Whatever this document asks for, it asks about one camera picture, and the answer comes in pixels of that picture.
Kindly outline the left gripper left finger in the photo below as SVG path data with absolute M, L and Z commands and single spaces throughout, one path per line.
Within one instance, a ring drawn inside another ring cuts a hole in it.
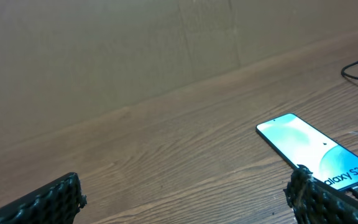
M 0 224 L 72 224 L 87 204 L 78 174 L 69 172 L 0 208 Z

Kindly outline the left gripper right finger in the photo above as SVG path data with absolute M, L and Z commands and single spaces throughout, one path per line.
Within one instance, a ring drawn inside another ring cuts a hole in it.
M 352 197 L 315 179 L 304 165 L 299 165 L 283 190 L 297 223 L 358 224 L 358 187 Z

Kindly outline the Samsung Galaxy smartphone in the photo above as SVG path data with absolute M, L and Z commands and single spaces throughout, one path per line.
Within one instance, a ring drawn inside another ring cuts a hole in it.
M 294 169 L 306 166 L 336 190 L 358 186 L 358 156 L 293 113 L 258 124 L 256 132 Z

